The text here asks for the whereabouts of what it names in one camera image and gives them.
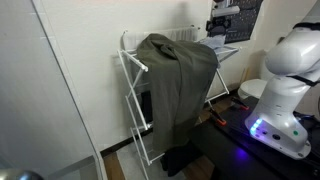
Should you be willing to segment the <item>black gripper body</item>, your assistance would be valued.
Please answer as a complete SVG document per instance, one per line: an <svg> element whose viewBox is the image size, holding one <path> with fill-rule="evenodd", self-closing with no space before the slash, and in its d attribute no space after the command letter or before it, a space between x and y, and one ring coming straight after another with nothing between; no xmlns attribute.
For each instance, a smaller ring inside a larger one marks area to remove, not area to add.
<svg viewBox="0 0 320 180"><path fill-rule="evenodd" d="M214 17L206 23L206 31L208 37L216 35L225 35L227 29L231 26L231 19L226 17Z"/></svg>

